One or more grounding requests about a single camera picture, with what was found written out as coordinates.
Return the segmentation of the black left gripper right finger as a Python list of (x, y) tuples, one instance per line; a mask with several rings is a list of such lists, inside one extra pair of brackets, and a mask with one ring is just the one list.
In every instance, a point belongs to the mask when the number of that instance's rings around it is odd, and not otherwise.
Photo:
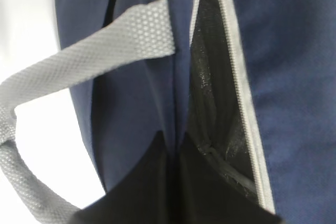
[(281, 223), (226, 182), (187, 133), (175, 168), (175, 223)]

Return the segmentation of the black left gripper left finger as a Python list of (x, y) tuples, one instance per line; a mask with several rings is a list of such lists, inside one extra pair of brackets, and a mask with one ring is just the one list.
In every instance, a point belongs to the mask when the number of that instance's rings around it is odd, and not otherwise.
[(162, 132), (126, 177), (104, 197), (75, 212), (69, 223), (170, 223)]

